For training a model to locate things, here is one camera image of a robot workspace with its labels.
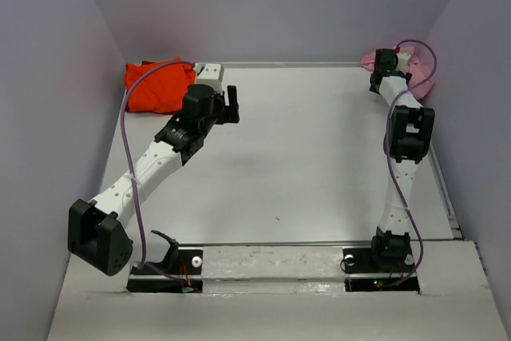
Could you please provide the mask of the pink t shirt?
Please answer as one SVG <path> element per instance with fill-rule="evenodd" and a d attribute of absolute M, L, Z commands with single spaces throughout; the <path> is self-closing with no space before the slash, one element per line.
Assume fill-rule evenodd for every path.
<path fill-rule="evenodd" d="M 417 49 L 413 46 L 402 46 L 400 51 L 411 56 L 408 66 L 406 67 L 406 73 L 412 74 L 412 78 L 410 80 L 412 94 L 417 100 L 422 100 L 435 86 L 434 77 L 431 77 L 428 81 L 426 81 L 430 75 L 431 68 L 428 65 L 421 63 L 418 55 L 416 54 Z"/>

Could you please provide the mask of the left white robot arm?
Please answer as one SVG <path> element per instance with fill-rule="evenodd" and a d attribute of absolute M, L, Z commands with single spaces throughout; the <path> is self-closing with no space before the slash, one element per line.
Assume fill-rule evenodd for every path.
<path fill-rule="evenodd" d="M 240 121 L 237 88 L 216 92 L 205 84 L 192 84 L 181 110 L 170 118 L 138 161 L 127 159 L 128 171 L 89 201 L 76 200 L 69 208 L 68 249 L 107 276 L 115 276 L 127 264 L 170 272 L 179 259 L 179 244 L 153 230 L 164 245 L 150 248 L 146 233 L 141 242 L 129 238 L 131 220 L 141 220 L 141 205 L 204 146 L 214 125 Z"/>

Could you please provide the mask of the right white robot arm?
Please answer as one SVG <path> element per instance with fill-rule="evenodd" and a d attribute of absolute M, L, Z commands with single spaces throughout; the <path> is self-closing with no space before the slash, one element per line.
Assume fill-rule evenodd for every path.
<path fill-rule="evenodd" d="M 403 270 L 412 254 L 410 231 L 417 225 L 410 218 L 409 199 L 434 126 L 434 110 L 423 106 L 410 90 L 411 75 L 405 72 L 410 59 L 397 48 L 378 49 L 370 76 L 370 91 L 389 106 L 383 151 L 390 179 L 382 218 L 367 252 L 369 265 L 377 272 Z"/>

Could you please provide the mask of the folded orange t shirt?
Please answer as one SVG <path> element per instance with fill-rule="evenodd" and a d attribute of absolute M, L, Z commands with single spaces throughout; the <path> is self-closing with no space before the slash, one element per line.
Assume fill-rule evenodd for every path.
<path fill-rule="evenodd" d="M 153 111 L 148 113 L 173 114 L 181 110 L 183 97 L 196 80 L 194 67 L 195 64 L 169 65 L 145 78 L 153 96 Z"/>

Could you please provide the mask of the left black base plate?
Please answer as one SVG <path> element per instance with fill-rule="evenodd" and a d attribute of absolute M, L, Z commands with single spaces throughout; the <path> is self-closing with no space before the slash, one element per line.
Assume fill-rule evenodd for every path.
<path fill-rule="evenodd" d="M 175 261 L 131 267 L 126 289 L 132 293 L 201 293 L 203 258 L 203 248 L 180 247 Z"/>

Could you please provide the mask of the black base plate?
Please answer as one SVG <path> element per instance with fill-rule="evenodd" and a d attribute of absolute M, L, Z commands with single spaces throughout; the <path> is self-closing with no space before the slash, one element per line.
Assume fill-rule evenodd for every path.
<path fill-rule="evenodd" d="M 339 263 L 345 274 L 344 287 L 346 292 L 380 292 L 380 291 L 412 291 L 420 292 L 416 273 L 404 282 L 414 267 L 414 258 L 408 255 L 404 260 L 375 262 L 371 259 L 369 248 L 344 248 Z"/>
<path fill-rule="evenodd" d="M 180 247 L 175 261 L 131 267 L 126 289 L 132 293 L 201 293 L 203 258 L 203 248 Z"/>

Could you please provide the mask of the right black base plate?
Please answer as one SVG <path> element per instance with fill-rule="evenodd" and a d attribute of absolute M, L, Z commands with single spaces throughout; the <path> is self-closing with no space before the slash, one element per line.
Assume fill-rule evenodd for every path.
<path fill-rule="evenodd" d="M 369 248 L 344 248 L 339 263 L 345 274 L 344 287 L 346 292 L 380 292 L 380 291 L 412 291 L 420 292 L 416 273 L 404 282 L 414 267 L 414 258 L 408 255 L 404 260 L 375 262 L 371 259 Z"/>

